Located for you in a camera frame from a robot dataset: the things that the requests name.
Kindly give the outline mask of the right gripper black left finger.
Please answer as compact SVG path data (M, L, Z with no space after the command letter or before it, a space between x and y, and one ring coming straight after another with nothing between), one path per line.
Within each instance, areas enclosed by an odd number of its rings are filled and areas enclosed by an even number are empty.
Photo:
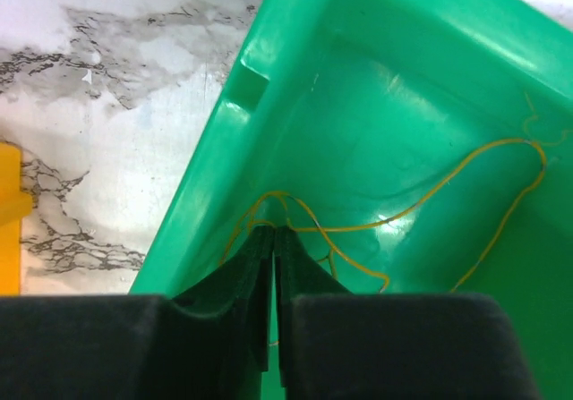
M257 399L268 368L274 231L175 297L1 301L4 399Z

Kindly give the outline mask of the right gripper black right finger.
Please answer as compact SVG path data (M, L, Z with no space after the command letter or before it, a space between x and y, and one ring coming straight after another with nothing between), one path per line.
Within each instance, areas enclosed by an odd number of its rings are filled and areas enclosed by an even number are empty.
M354 294L277 230L289 399L537 399L509 317L482 294Z

